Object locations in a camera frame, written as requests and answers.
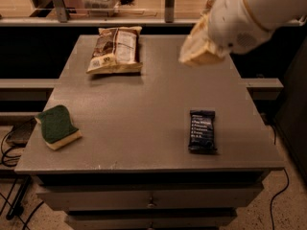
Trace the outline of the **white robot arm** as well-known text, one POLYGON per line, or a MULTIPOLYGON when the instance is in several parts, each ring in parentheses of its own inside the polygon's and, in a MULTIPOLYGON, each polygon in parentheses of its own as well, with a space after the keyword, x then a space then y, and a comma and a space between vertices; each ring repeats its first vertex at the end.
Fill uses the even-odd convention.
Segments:
POLYGON ((244 55, 306 13, 307 0, 215 0, 186 37, 178 60, 202 66, 230 53, 244 55))

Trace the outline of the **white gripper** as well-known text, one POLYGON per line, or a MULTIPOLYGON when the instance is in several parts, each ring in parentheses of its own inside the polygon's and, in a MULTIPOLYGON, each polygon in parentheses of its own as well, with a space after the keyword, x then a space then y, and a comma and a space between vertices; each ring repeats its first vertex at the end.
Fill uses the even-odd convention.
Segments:
POLYGON ((178 61, 191 67, 220 63, 229 53, 252 51, 272 34, 255 19, 248 0, 215 0, 209 18, 203 15, 186 36, 178 61))

